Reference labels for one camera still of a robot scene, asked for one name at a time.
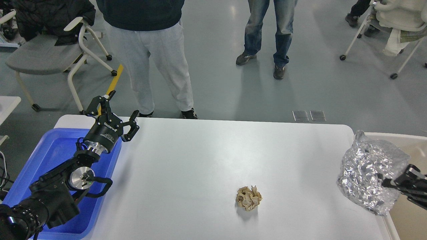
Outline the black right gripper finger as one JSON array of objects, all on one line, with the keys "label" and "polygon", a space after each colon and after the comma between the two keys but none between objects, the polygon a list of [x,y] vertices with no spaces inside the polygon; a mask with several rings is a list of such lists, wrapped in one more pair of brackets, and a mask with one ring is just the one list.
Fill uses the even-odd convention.
[{"label": "black right gripper finger", "polygon": [[406,196],[416,196],[412,184],[414,183],[413,179],[394,181],[393,179],[385,179],[382,183],[383,187],[392,188],[398,190],[401,194]]},{"label": "black right gripper finger", "polygon": [[410,180],[413,179],[414,183],[412,187],[426,187],[427,178],[426,175],[423,175],[421,171],[413,164],[409,164],[404,172],[398,176],[394,181]]}]

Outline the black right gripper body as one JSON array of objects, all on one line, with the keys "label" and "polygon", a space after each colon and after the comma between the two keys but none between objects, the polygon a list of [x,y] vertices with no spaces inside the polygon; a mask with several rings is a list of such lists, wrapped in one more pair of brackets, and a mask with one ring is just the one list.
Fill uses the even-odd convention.
[{"label": "black right gripper body", "polygon": [[416,187],[414,190],[414,203],[423,209],[427,209],[427,189],[426,187]]}]

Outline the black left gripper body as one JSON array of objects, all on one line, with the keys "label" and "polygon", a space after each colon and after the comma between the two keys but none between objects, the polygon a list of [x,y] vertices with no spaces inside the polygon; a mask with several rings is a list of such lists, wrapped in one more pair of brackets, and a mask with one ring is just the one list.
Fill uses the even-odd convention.
[{"label": "black left gripper body", "polygon": [[98,117],[95,124],[84,137],[83,142],[87,150],[98,155],[110,153],[117,143],[119,137],[123,134],[123,127],[120,124],[123,121],[116,115],[111,119],[105,116]]}]

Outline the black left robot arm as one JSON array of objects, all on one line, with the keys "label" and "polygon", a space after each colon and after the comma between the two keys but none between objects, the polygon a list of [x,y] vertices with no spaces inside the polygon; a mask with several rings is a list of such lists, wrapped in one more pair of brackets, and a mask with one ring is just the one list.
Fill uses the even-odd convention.
[{"label": "black left robot arm", "polygon": [[76,142],[73,157],[41,175],[30,184],[31,195],[15,206],[1,204],[1,239],[27,240],[38,238],[47,225],[63,225],[80,213],[78,204],[84,197],[104,196],[113,181],[96,176],[91,166],[103,153],[109,154],[119,138],[132,140],[140,129],[133,111],[123,122],[110,108],[115,90],[108,95],[94,97],[84,114],[95,118],[95,124],[84,138]]}]

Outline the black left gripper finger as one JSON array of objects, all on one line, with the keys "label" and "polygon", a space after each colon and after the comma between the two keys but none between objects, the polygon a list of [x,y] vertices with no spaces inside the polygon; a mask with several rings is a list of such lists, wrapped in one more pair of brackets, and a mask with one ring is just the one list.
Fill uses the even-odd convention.
[{"label": "black left gripper finger", "polygon": [[116,90],[112,90],[108,93],[108,95],[93,97],[90,105],[84,111],[84,115],[93,117],[105,115],[111,117],[113,112],[111,111],[109,102],[115,93]]},{"label": "black left gripper finger", "polygon": [[136,135],[137,131],[140,129],[140,127],[137,125],[137,122],[136,122],[136,118],[139,115],[139,112],[140,112],[139,110],[133,111],[132,115],[129,118],[129,121],[120,123],[120,127],[122,129],[125,126],[130,126],[130,130],[128,131],[128,133],[120,136],[123,142],[131,141],[134,135]]}]

